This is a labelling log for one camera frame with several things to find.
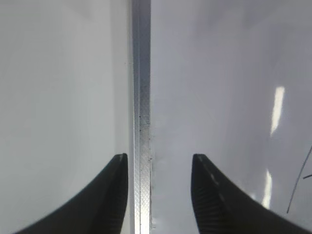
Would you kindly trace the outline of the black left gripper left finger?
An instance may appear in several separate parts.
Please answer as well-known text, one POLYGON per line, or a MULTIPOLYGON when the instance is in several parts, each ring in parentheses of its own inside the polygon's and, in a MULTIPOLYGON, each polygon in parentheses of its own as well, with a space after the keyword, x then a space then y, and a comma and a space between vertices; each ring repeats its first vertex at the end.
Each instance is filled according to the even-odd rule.
POLYGON ((119 234, 128 198, 128 157, 115 155, 77 195, 21 234, 119 234))

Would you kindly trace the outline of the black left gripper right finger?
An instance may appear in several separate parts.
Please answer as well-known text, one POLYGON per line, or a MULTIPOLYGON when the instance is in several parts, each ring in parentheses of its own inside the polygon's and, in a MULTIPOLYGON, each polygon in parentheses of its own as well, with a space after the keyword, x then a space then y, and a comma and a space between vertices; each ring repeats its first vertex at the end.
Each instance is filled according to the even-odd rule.
POLYGON ((201 234, 309 233, 254 201, 204 154, 193 156, 191 199, 201 234))

